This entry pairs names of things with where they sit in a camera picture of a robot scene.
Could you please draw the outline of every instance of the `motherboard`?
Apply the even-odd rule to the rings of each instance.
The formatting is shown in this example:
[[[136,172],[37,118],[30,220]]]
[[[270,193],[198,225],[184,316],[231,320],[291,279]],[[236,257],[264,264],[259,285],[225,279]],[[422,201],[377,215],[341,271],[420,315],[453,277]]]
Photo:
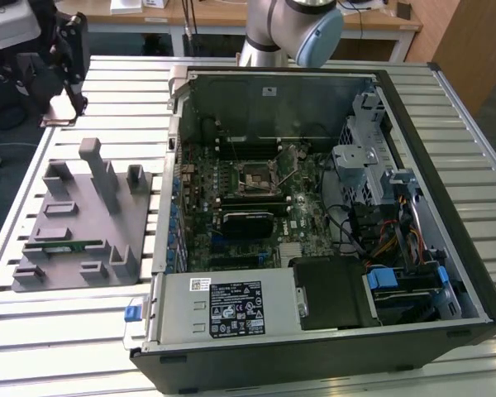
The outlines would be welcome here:
[[[185,146],[188,271],[287,267],[296,256],[332,255],[317,191],[322,159],[301,141]]]

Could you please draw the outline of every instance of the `power supply label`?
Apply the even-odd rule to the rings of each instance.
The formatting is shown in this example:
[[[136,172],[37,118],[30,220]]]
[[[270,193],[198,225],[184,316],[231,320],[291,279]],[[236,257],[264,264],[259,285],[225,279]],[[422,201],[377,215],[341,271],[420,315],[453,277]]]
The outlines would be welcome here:
[[[209,334],[214,337],[248,337],[265,333],[265,311],[260,281],[211,284]]]

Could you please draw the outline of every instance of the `red wire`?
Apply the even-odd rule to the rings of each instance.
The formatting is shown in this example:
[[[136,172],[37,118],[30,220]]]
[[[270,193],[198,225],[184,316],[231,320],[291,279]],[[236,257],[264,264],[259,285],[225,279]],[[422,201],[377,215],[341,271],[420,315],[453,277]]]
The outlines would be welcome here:
[[[384,238],[384,232],[386,230],[386,226],[388,226],[390,223],[397,223],[397,219],[392,219],[390,221],[384,222],[384,225],[382,225],[382,228],[380,229],[380,240],[379,242],[382,242],[382,239]]]

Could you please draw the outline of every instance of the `floor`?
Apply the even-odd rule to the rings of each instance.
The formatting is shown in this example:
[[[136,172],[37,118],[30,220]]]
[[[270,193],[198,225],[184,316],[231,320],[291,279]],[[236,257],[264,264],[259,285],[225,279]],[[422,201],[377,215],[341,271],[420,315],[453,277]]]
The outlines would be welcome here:
[[[97,55],[141,54],[143,40],[140,35],[120,36],[122,37],[114,40],[112,35],[109,40],[106,34],[92,35],[90,39],[91,52]],[[205,52],[208,52],[206,55],[222,55],[219,50],[215,52],[213,47]],[[40,140],[43,130],[37,127],[38,116],[35,110],[30,109],[30,112],[31,116],[21,126],[6,132],[0,131],[0,143],[23,142],[36,144]],[[476,121],[496,150],[496,87],[481,109]],[[0,229],[17,194],[34,151],[35,148],[31,146],[0,146],[0,156],[2,157],[2,167],[0,168]]]

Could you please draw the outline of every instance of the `aluminum table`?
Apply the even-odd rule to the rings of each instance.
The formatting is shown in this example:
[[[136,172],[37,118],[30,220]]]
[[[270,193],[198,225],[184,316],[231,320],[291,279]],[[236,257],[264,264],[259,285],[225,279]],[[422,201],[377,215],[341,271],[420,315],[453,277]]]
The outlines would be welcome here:
[[[232,65],[233,60],[93,57],[83,90],[86,114],[75,127],[48,128],[0,233],[0,396],[160,393],[132,365],[122,345],[123,309],[147,294],[169,127],[167,78],[175,64]],[[496,283],[496,154],[441,72],[426,65],[330,63],[327,68],[386,69]],[[143,247],[141,282],[134,286],[17,294],[12,274],[21,259],[46,190],[49,160],[88,172],[78,148],[86,136],[103,143],[116,172],[141,163],[154,174]],[[136,341],[143,339],[135,332]],[[205,395],[429,396],[496,395],[496,337],[462,347],[421,370],[358,375]]]

